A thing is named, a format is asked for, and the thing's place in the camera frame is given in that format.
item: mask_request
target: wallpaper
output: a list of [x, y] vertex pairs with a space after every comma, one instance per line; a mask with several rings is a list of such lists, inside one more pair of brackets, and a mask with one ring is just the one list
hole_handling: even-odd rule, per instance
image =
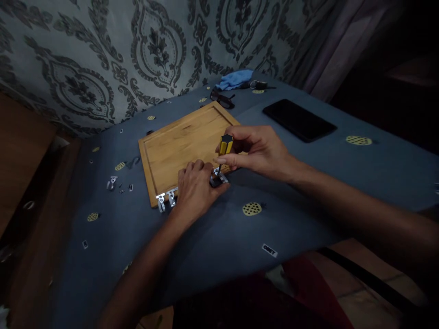
[[336, 0], [0, 0], [0, 91], [87, 137], [241, 68], [301, 87]]

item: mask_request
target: yellow screwdriver handle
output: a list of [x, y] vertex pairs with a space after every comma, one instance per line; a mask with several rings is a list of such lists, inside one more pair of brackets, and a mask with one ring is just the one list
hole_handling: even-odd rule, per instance
[[233, 145], [233, 137], [230, 135], [221, 136], [218, 156], [230, 153]]

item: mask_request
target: black glasses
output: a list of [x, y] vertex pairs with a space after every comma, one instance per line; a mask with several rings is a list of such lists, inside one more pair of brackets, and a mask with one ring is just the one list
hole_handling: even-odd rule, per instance
[[231, 110], [235, 107], [235, 104], [232, 103], [232, 98], [235, 97], [235, 94], [232, 97], [226, 97], [224, 95], [220, 95], [220, 93], [213, 89], [210, 93], [210, 99], [213, 101], [217, 101], [222, 107]]

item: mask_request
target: table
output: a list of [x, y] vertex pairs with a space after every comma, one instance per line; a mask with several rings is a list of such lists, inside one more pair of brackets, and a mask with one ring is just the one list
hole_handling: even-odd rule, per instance
[[[280, 81], [257, 72], [253, 77], [277, 88], [262, 94], [250, 89], [224, 92], [226, 96], [236, 94], [236, 106], [230, 112], [241, 124], [271, 125], [297, 158], [386, 202], [412, 211], [437, 202], [436, 155]], [[117, 164], [139, 155], [138, 140], [147, 131], [158, 130], [208, 104], [209, 95], [201, 87], [83, 141], [69, 191], [69, 197], [77, 199], [72, 234], [62, 273], [52, 287], [52, 328], [92, 328], [124, 268], [166, 219], [150, 207], [141, 162], [119, 171], [115, 170]], [[262, 114], [265, 106], [283, 98], [338, 129], [309, 144], [300, 141]], [[151, 115], [156, 118], [148, 120]], [[374, 143], [352, 145], [345, 140], [349, 135], [369, 137]], [[112, 175], [118, 180], [115, 191], [109, 192], [106, 185]], [[228, 192], [172, 252], [155, 292], [154, 309], [344, 238], [328, 225], [327, 215], [314, 202], [290, 186], [247, 170], [234, 172], [229, 179]], [[118, 192], [121, 183], [122, 194]], [[134, 185], [132, 192], [129, 184]], [[242, 207], [249, 202], [264, 204], [264, 209], [256, 216], [246, 216]], [[88, 222], [92, 212], [100, 216]], [[277, 258], [264, 251], [263, 244], [274, 249]]]

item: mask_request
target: black phone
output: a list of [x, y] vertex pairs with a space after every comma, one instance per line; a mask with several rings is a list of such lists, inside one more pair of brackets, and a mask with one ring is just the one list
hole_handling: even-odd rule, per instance
[[263, 112], [306, 143], [314, 142], [337, 129], [332, 123], [287, 99], [265, 107]]

